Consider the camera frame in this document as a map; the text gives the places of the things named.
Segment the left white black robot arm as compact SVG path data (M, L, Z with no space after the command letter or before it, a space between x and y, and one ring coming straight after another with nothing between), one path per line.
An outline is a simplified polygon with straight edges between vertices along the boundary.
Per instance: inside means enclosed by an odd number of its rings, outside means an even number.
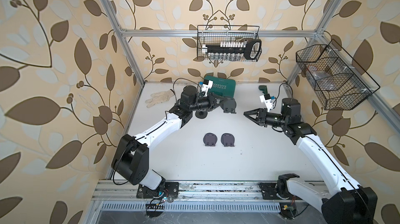
M125 134L117 146L111 163L112 179L121 175L132 185L140 184L152 191L164 191L165 178L150 169L150 153L161 141L180 130L193 117L193 113L207 116L209 111L222 108L224 113L235 113L234 98L208 92L207 85L199 92L197 87L186 86L165 117L149 129L136 134Z

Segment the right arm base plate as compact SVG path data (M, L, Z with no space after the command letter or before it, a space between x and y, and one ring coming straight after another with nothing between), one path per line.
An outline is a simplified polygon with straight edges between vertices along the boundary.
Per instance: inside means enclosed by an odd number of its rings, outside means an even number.
M277 192L277 183L276 182L260 182L258 184L263 200L283 200L283 201L291 201L293 198L297 200L302 200L301 198L289 194L288 197L281 197Z

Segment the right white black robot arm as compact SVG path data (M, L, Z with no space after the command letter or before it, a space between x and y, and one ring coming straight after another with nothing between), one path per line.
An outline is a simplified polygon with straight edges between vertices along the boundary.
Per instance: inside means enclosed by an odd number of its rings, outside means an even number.
M327 187L327 191L322 191L297 174L284 174L277 180L277 197L302 199L318 210L328 224L372 224L378 200L376 193L370 187L361 186L329 153L317 132L302 121L300 103L296 99L283 99L279 114L271 112L270 102L266 105L246 111L244 116L262 127L281 128L311 161Z

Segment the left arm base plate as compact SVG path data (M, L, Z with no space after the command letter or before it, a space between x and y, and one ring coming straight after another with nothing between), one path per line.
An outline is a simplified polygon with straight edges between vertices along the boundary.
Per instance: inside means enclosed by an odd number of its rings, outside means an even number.
M179 182L162 182L156 190L151 190L140 184L136 193L136 198L151 200L160 198L176 199L178 194Z

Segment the black phone stand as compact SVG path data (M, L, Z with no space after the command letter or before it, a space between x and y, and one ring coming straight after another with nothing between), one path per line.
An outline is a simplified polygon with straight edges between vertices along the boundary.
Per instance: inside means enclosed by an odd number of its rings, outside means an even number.
M195 116L199 119L205 119L208 115L208 111L206 110L198 110L195 112Z
M234 98L225 98L220 102L220 107L226 114L236 113L236 101Z

